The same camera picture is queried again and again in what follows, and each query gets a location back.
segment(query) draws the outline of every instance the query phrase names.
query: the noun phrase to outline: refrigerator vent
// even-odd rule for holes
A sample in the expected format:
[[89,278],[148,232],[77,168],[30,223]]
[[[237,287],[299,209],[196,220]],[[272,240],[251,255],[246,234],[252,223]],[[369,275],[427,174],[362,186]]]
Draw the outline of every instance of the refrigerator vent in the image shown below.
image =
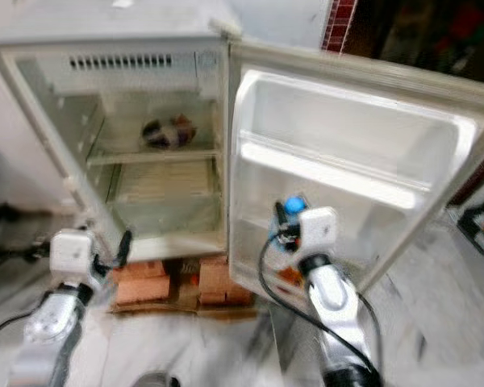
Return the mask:
[[153,69],[172,67],[169,54],[83,55],[71,56],[72,70]]

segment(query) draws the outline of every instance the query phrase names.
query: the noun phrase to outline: blue component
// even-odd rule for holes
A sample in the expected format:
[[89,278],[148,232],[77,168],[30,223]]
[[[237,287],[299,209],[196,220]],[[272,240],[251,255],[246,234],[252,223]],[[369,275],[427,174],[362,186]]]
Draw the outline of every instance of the blue component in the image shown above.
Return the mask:
[[303,198],[299,196],[293,196],[292,198],[288,198],[285,202],[285,212],[288,215],[296,215],[307,208],[307,204],[303,200]]

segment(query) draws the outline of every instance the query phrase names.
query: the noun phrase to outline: refrigerator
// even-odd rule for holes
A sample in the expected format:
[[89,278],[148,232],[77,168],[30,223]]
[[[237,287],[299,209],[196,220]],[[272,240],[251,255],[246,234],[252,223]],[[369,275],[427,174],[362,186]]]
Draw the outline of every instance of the refrigerator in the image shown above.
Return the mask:
[[129,261],[227,253],[260,294],[277,200],[336,211],[364,291],[484,158],[483,83],[247,40],[215,0],[38,2],[0,72],[103,257],[129,228]]

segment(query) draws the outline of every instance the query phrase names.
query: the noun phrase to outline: floor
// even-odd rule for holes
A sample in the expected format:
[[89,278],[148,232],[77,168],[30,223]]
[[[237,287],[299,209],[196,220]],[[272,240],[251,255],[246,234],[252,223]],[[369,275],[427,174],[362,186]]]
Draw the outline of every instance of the floor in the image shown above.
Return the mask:
[[[0,322],[35,305],[49,283],[46,260],[0,267]],[[67,387],[129,387],[158,370],[184,386],[320,385],[316,333],[280,308],[235,325],[176,315],[118,318],[106,312],[114,291],[89,308]],[[367,297],[382,325],[387,385],[484,386],[484,257],[449,218],[431,223]],[[364,310],[360,319],[374,355]],[[0,335],[0,386],[21,328],[17,322]]]

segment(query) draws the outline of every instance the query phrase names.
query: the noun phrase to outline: white wall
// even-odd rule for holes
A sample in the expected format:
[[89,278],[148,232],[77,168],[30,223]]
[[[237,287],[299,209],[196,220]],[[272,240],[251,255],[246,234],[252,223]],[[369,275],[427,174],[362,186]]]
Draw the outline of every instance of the white wall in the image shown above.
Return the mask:
[[275,44],[319,48],[332,0],[228,0],[244,34]]
[[[0,27],[29,4],[0,0]],[[73,199],[0,76],[0,202],[61,209]]]

